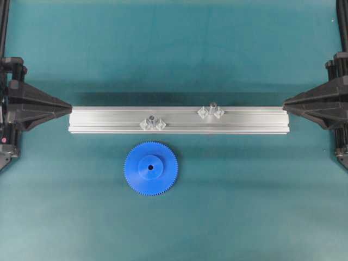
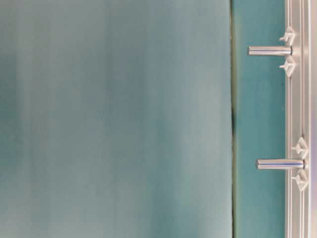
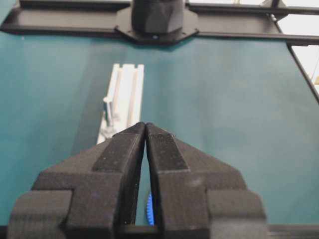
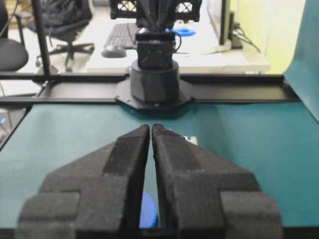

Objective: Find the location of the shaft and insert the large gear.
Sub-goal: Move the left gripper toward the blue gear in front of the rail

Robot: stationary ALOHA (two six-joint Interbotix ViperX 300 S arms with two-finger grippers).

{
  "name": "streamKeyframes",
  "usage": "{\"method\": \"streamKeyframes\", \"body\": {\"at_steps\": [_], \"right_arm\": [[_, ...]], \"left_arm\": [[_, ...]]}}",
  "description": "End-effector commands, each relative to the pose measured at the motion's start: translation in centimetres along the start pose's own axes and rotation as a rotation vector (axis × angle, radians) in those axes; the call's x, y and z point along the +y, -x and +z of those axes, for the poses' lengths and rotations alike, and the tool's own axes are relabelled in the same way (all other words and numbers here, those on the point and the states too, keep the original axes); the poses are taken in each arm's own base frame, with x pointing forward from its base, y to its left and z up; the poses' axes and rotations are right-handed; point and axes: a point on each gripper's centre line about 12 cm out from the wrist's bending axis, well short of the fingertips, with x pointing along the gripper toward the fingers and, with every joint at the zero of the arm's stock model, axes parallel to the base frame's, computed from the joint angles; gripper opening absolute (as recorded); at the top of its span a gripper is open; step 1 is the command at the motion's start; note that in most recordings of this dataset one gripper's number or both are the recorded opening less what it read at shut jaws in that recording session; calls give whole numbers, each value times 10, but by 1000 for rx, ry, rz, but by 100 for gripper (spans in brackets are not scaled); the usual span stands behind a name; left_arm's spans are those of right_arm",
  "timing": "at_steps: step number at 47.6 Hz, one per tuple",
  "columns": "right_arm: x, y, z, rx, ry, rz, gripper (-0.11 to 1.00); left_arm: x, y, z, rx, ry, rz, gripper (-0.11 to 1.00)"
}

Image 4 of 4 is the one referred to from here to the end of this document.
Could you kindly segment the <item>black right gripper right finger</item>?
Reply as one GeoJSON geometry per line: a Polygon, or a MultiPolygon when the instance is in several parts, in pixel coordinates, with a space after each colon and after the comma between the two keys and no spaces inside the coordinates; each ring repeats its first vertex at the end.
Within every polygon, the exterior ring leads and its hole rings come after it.
{"type": "Polygon", "coordinates": [[[276,200],[255,175],[155,124],[160,218],[180,239],[281,239],[276,200]]]}

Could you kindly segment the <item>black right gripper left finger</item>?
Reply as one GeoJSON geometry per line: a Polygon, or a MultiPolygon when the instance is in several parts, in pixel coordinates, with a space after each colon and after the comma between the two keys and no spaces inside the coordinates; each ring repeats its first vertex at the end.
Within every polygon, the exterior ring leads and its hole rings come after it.
{"type": "Polygon", "coordinates": [[[135,236],[149,149],[144,124],[50,173],[23,205],[17,239],[135,236]]]}

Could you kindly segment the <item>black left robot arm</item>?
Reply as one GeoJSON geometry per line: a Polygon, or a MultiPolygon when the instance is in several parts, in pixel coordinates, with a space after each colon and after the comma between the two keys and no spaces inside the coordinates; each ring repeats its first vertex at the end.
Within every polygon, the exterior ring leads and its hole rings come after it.
{"type": "Polygon", "coordinates": [[[111,19],[134,18],[145,32],[136,34],[137,60],[129,77],[117,84],[115,99],[137,110],[168,111],[193,100],[192,84],[180,79],[172,55],[179,49],[172,31],[177,20],[199,21],[199,0],[133,0],[125,10],[112,0],[111,19]]]}

